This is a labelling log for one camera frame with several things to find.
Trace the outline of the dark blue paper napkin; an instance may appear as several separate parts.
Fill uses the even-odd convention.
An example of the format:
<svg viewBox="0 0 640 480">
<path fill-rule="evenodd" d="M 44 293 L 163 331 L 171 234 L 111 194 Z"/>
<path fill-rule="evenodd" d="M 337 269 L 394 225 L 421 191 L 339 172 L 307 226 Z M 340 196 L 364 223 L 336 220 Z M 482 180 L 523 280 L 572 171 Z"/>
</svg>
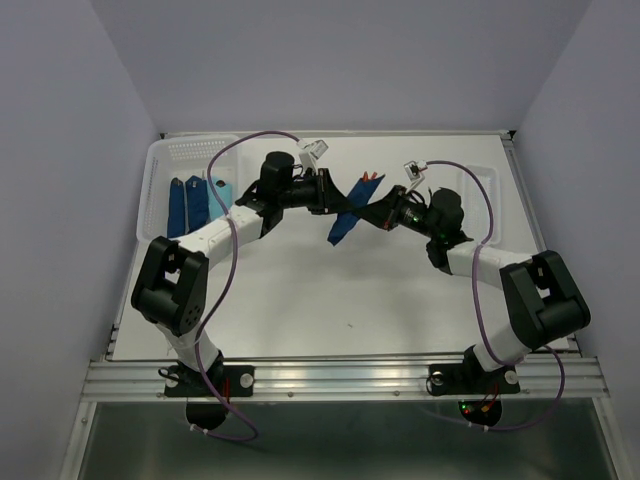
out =
<svg viewBox="0 0 640 480">
<path fill-rule="evenodd" d="M 348 212 L 339 213 L 329 231 L 327 241 L 332 246 L 340 243 L 354 229 L 359 221 L 356 211 L 368 205 L 369 200 L 384 179 L 385 175 L 378 175 L 376 172 L 369 175 L 365 172 L 356 182 L 347 195 L 347 200 L 352 209 Z"/>
</svg>

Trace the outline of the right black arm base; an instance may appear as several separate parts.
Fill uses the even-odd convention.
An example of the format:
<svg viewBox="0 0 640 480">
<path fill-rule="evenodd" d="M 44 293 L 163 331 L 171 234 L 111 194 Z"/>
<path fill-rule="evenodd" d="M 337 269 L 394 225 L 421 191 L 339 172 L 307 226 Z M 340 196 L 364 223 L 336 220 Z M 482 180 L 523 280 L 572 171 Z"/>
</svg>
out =
<svg viewBox="0 0 640 480">
<path fill-rule="evenodd" d="M 434 397 L 458 396 L 458 410 L 472 426 L 496 427 L 503 413 L 501 398 L 521 392 L 514 368 L 492 372 L 466 370 L 462 363 L 439 363 L 428 368 L 426 390 Z"/>
</svg>

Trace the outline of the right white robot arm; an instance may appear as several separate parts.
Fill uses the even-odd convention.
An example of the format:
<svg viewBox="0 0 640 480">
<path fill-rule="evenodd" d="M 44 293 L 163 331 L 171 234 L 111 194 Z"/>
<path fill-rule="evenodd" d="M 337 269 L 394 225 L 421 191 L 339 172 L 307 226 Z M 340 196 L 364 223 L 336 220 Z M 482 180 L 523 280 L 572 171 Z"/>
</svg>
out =
<svg viewBox="0 0 640 480">
<path fill-rule="evenodd" d="M 402 226 L 426 236 L 427 256 L 436 269 L 502 291 L 506 325 L 493 334 L 483 332 L 480 342 L 465 351 L 460 365 L 445 368 L 442 374 L 448 382 L 486 383 L 497 370 L 591 321 L 589 307 L 558 253 L 519 254 L 475 242 L 462 229 L 461 198 L 450 189 L 437 190 L 424 203 L 396 188 L 355 213 L 383 230 Z"/>
</svg>

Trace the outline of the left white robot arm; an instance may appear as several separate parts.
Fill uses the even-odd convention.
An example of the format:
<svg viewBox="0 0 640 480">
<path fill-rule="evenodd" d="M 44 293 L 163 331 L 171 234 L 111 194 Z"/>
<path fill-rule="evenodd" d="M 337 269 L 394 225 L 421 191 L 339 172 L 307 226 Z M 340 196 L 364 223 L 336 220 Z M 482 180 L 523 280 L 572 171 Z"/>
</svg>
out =
<svg viewBox="0 0 640 480">
<path fill-rule="evenodd" d="M 273 230 L 287 209 L 335 215 L 329 239 L 342 240 L 355 226 L 356 211 L 375 190 L 371 177 L 359 179 L 348 194 L 325 168 L 297 164 L 292 155 L 270 152 L 259 178 L 220 218 L 182 237 L 159 236 L 149 244 L 131 297 L 132 307 L 154 325 L 177 354 L 160 370 L 171 396 L 234 392 L 239 379 L 226 374 L 224 356 L 205 332 L 214 309 L 207 307 L 208 276 L 218 263 L 239 260 L 242 246 Z"/>
</svg>

